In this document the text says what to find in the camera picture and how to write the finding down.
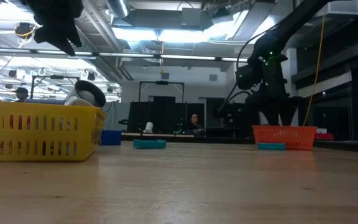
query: wooden table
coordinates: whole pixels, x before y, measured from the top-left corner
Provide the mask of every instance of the wooden table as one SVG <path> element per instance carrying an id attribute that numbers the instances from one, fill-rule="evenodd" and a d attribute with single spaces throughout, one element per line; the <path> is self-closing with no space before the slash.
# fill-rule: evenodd
<path id="1" fill-rule="evenodd" d="M 1 162 L 0 223 L 356 223 L 358 153 L 168 143 Z"/>

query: ceiling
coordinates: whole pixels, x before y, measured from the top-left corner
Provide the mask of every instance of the ceiling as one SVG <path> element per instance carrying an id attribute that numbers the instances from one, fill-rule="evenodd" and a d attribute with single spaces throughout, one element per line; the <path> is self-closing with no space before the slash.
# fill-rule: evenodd
<path id="1" fill-rule="evenodd" d="M 32 12 L 20 4 L 20 0 L 10 0 L 10 4 L 0 5 L 0 47 L 4 48 L 18 48 L 19 43 L 22 40 L 18 39 L 13 32 L 15 26 L 20 22 L 34 23 Z M 230 15 L 222 16 L 219 18 L 230 18 L 232 21 L 226 21 L 225 23 L 217 23 L 213 26 L 206 26 L 204 31 L 200 31 L 202 34 L 208 34 L 208 38 L 205 40 L 197 40 L 194 38 L 187 40 L 187 34 L 179 35 L 183 38 L 182 42 L 170 42 L 165 41 L 156 42 L 155 40 L 140 40 L 144 46 L 144 51 L 152 52 L 156 54 L 172 54 L 172 55 L 202 55 L 202 56 L 222 56 L 222 57 L 237 57 L 240 48 L 244 42 L 252 36 L 263 32 L 264 30 L 272 27 L 278 23 L 282 18 L 288 15 L 292 10 L 292 0 L 278 0 L 276 4 L 252 4 L 253 1 L 248 0 L 215 0 L 215 1 L 199 1 L 192 0 L 189 2 L 177 1 L 177 0 L 128 0 L 131 7 L 131 12 L 126 18 L 112 20 L 111 15 L 108 13 L 108 7 L 106 0 L 83 0 L 85 9 L 81 16 L 76 19 L 76 26 L 80 33 L 81 41 L 84 47 L 78 49 L 79 51 L 93 51 L 93 52 L 132 52 L 134 49 L 131 48 L 128 41 L 124 39 L 118 39 L 118 33 L 114 33 L 111 29 L 121 27 L 117 24 L 123 22 L 142 22 L 148 21 L 149 27 L 158 27 L 160 24 L 166 23 L 161 17 L 153 16 L 161 11 L 163 14 L 179 15 L 182 21 L 184 20 L 183 14 L 187 11 L 194 13 L 197 9 L 199 13 L 211 14 L 215 12 L 213 9 L 217 6 L 226 6 Z M 149 15 L 148 17 L 133 17 L 131 14 Z M 330 35 L 338 28 L 351 22 L 355 15 L 341 17 L 338 19 L 334 15 L 328 17 L 328 31 L 326 35 Z M 144 29 L 144 27 L 130 27 L 133 29 Z M 310 45 L 318 43 L 319 30 L 321 28 L 321 15 L 317 15 L 313 18 L 310 23 L 304 26 L 302 30 L 297 33 L 292 40 L 289 41 L 289 47 L 302 47 L 304 45 Z M 163 39 L 164 30 L 153 29 L 157 39 Z M 134 38 L 137 35 L 132 35 L 126 38 Z M 46 43 L 37 44 L 34 41 L 25 44 L 23 48 L 26 49 L 42 49 L 42 50 L 57 50 L 54 46 Z M 242 57 L 248 57 L 252 53 L 253 43 L 251 42 L 243 51 Z M 0 61 L 6 63 L 10 57 L 0 56 Z M 69 64 L 78 63 L 82 61 L 83 65 L 87 64 L 89 68 L 76 67 L 69 68 L 72 73 L 68 73 L 68 76 L 79 77 L 84 73 L 85 69 L 95 71 L 100 76 L 96 77 L 95 82 L 100 83 L 101 88 L 106 91 L 107 83 L 122 83 L 131 80 L 139 80 L 142 75 L 140 73 L 148 74 L 156 72 L 154 70 L 160 70 L 161 63 L 159 60 L 151 59 L 130 59 L 130 58 L 97 58 L 96 60 L 81 60 L 71 59 L 66 64 L 58 65 L 58 61 L 43 60 L 41 58 L 27 58 L 23 60 L 23 68 L 28 71 L 37 71 L 41 68 L 53 68 L 56 73 L 62 73 L 67 71 Z M 9 63 L 8 69 L 17 69 L 14 67 L 16 60 Z M 197 60 L 164 60 L 163 66 L 169 67 L 175 71 L 181 71 L 182 69 L 191 70 L 192 68 L 215 68 L 216 72 L 225 72 L 227 68 L 231 66 L 229 62 L 205 62 Z M 0 83 L 7 82 L 10 77 L 7 76 L 6 71 L 0 75 Z"/>

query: black frame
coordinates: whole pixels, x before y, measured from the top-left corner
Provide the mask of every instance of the black frame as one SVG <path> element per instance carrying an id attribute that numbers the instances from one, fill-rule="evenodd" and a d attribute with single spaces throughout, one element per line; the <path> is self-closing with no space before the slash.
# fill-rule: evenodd
<path id="1" fill-rule="evenodd" d="M 35 79 L 36 79 L 36 78 L 43 78 L 42 80 L 44 80 L 45 78 L 52 78 L 52 77 L 56 77 L 56 76 L 54 76 L 54 75 L 33 75 L 33 76 L 32 76 L 32 81 L 31 81 L 30 99 L 33 98 L 33 96 L 34 96 L 34 88 L 38 85 L 38 83 L 35 84 Z M 79 77 L 61 77 L 61 78 L 62 78 L 62 79 L 64 79 L 64 78 L 75 78 L 75 79 L 77 79 L 77 81 L 80 80 Z"/>
<path id="2" fill-rule="evenodd" d="M 142 96 L 142 84 L 143 83 L 153 83 L 153 84 L 156 84 L 156 85 L 161 85 L 161 84 L 158 84 L 158 82 L 151 82 L 151 81 L 140 81 L 139 82 L 139 100 L 138 102 L 140 102 L 140 97 Z M 185 100 L 185 83 L 181 83 L 181 82 L 166 82 L 169 84 L 179 84 L 181 85 L 181 102 L 184 103 L 184 100 Z"/>

